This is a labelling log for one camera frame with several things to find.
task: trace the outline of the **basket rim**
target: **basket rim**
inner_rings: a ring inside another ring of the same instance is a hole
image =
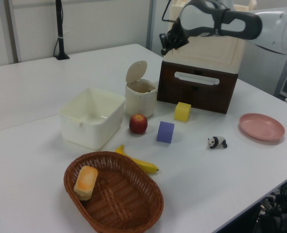
[[[137,227],[137,228],[131,228],[131,229],[115,229],[115,228],[111,228],[108,226],[105,226],[103,224],[100,224],[98,221],[96,221],[94,218],[92,218],[90,216],[90,214],[88,213],[88,211],[83,207],[82,203],[78,200],[78,198],[75,196],[73,190],[69,187],[70,186],[70,179],[69,179],[69,172],[71,170],[72,167],[74,167],[75,165],[77,165],[81,160],[85,159],[86,157],[90,157],[93,155],[98,155],[98,154],[108,154],[110,156],[115,156],[118,157],[119,159],[124,159],[126,160],[128,163],[132,164],[133,166],[135,166],[137,172],[139,172],[141,175],[143,175],[144,177],[146,177],[146,179],[149,180],[149,182],[152,183],[153,187],[157,190],[159,198],[160,198],[160,206],[158,208],[158,212],[155,216],[155,218],[153,220],[148,221],[147,223]],[[76,158],[74,161],[71,162],[71,164],[67,167],[66,171],[65,171],[65,175],[64,175],[64,186],[65,189],[67,191],[67,193],[69,194],[70,198],[72,199],[72,201],[74,202],[74,204],[76,205],[76,207],[79,209],[80,213],[83,215],[83,217],[89,222],[92,222],[92,227],[94,227],[93,225],[95,225],[95,227],[97,228],[101,228],[103,230],[109,230],[111,232],[121,232],[121,233],[127,233],[127,232],[135,232],[135,231],[145,231],[149,228],[151,228],[160,218],[160,216],[162,215],[163,209],[164,209],[164,198],[162,195],[162,192],[160,190],[160,188],[158,187],[158,185],[156,184],[156,182],[145,173],[145,171],[143,171],[139,165],[137,165],[131,158],[128,158],[124,155],[121,155],[117,152],[112,152],[112,151],[96,151],[96,152],[90,152],[90,153],[86,153],[83,154],[81,156],[79,156],[78,158]]]

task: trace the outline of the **white plastic container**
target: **white plastic container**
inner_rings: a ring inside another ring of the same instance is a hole
[[[122,123],[125,97],[88,88],[58,110],[65,140],[98,150]]]
[[[150,117],[155,109],[157,86],[149,80],[142,79],[147,69],[146,61],[133,63],[126,75],[125,111],[129,115],[142,114]]]

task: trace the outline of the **banana peel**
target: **banana peel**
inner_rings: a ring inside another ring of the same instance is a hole
[[[139,167],[142,168],[142,170],[144,170],[146,173],[156,173],[158,171],[158,167],[155,166],[154,164],[151,164],[151,163],[148,163],[148,162],[145,162],[145,161],[142,161],[142,160],[138,160],[138,159],[135,159],[135,158],[132,158],[130,157],[129,155],[127,155],[125,152],[124,152],[124,145],[121,145],[120,147],[116,148],[115,152],[119,153],[119,154],[122,154],[122,155],[125,155],[129,158],[131,158],[136,164],[139,165]]]

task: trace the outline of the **purple cube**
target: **purple cube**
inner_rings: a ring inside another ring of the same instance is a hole
[[[161,121],[158,128],[157,141],[171,143],[174,124]]]

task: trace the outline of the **black stand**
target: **black stand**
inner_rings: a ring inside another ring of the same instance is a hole
[[[55,56],[57,60],[69,59],[69,56],[65,54],[64,47],[64,35],[62,30],[62,10],[61,10],[61,0],[56,0],[56,13],[57,13],[57,28],[58,28],[58,44],[59,44],[59,54]]]

